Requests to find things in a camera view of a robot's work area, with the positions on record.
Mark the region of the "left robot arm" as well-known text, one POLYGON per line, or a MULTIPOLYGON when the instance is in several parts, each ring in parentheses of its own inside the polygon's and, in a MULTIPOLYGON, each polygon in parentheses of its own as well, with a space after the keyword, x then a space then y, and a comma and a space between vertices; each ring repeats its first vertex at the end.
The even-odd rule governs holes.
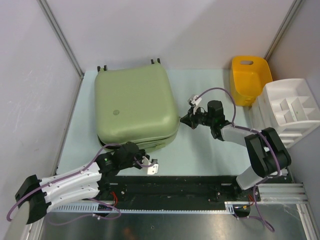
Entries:
POLYGON ((69 172, 39 179, 31 175, 15 194, 16 204, 6 218, 25 202, 29 204, 27 224, 42 219, 57 207, 79 200, 105 200, 112 195, 111 180, 121 170, 146 169, 148 175, 158 172, 158 161, 133 142, 109 143, 101 147, 93 160, 69 172))

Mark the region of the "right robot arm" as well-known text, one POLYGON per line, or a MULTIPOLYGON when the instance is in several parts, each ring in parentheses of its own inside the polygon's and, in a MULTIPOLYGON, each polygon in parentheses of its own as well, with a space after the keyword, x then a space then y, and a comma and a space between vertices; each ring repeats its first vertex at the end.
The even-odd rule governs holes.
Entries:
POLYGON ((190 109, 180 122, 191 129, 199 125, 209 127, 214 139, 235 143, 247 150, 250 166, 235 178, 230 188, 235 200, 242 201, 248 196, 249 189, 281 176, 282 169, 291 165, 291 156, 274 128, 255 130, 234 125, 226 120, 221 101, 209 101, 206 111, 200 110, 199 102, 198 99, 188 101, 190 109))

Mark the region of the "green hard-shell suitcase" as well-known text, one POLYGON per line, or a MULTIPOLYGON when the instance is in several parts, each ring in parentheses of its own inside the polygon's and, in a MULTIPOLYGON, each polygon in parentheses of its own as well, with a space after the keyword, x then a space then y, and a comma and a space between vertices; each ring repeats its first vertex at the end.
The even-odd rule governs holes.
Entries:
POLYGON ((144 66, 109 70, 97 67, 94 80, 95 129, 100 144, 133 142, 153 152, 172 143, 179 112, 160 59, 144 66))

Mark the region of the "yellow plastic basket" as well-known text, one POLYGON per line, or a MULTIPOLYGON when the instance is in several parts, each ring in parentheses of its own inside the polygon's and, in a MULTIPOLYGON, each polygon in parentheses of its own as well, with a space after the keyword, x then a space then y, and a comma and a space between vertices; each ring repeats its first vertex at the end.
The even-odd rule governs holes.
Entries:
POLYGON ((258 56, 238 55, 231 61, 230 92, 237 106, 250 107, 273 81, 268 62, 258 56))

